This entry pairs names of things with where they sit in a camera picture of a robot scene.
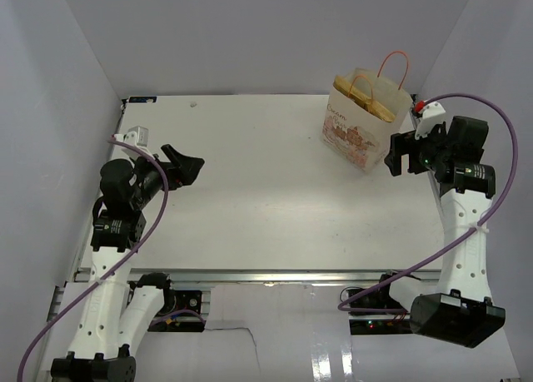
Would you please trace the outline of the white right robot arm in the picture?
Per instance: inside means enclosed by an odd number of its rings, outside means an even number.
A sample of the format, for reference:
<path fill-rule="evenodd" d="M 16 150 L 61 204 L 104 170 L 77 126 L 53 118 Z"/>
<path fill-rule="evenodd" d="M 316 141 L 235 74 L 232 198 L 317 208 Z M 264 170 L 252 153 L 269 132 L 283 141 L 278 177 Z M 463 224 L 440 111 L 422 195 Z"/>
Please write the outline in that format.
<path fill-rule="evenodd" d="M 454 117 L 427 136 L 391 137 L 381 176 L 323 148 L 224 146 L 197 188 L 169 206 L 163 263 L 186 269 L 344 270 L 390 266 L 340 303 L 406 313 L 418 335 L 473 348 L 500 329 L 486 279 L 495 173 L 481 164 L 486 122 Z"/>

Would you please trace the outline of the brown kettle chips bag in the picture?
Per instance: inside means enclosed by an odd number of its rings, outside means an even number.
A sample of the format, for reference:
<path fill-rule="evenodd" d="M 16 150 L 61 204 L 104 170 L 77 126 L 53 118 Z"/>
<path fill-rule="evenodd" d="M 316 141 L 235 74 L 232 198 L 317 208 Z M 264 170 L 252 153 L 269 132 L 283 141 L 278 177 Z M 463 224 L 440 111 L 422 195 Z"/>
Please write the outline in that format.
<path fill-rule="evenodd" d="M 367 82 L 367 85 L 370 88 L 369 95 L 365 94 L 361 89 L 356 87 L 355 82 L 361 78 Z M 368 77 L 361 74 L 355 75 L 351 82 L 349 82 L 346 77 L 336 75 L 334 78 L 333 87 L 342 95 L 352 100 L 355 104 L 357 104 L 357 106 L 372 114 L 374 117 L 377 117 L 378 119 L 388 123 L 395 121 L 396 116 L 375 99 L 373 85 Z"/>

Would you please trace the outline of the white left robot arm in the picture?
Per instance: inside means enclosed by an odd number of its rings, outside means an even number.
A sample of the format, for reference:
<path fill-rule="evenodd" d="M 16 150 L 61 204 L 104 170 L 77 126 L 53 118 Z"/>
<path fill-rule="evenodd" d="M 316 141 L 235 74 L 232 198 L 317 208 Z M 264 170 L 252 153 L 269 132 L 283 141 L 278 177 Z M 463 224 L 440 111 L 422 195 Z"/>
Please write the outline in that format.
<path fill-rule="evenodd" d="M 100 170 L 102 193 L 93 207 L 90 283 L 67 354 L 52 362 L 55 381 L 133 381 L 136 352 L 157 314 L 171 312 L 176 294 L 164 273 L 128 277 L 132 253 L 148 231 L 143 208 L 158 193 L 190 186 L 204 165 L 199 157 L 162 147 L 166 161 L 115 159 Z"/>

